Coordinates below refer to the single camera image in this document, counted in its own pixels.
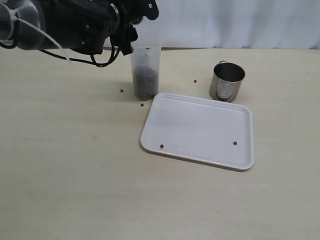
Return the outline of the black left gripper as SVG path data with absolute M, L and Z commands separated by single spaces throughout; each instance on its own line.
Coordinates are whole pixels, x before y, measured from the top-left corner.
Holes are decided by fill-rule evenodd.
M 63 49 L 83 55 L 100 55 L 106 39 L 123 55 L 133 52 L 138 39 L 134 27 L 147 18 L 154 21 L 159 9 L 154 0 L 46 0 L 45 31 Z

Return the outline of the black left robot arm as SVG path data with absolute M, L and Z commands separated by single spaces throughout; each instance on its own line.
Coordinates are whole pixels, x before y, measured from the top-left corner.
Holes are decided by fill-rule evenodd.
M 143 18 L 159 16 L 154 0 L 7 0 L 0 4 L 0 40 L 6 49 L 70 49 L 100 55 L 106 39 L 124 55 Z

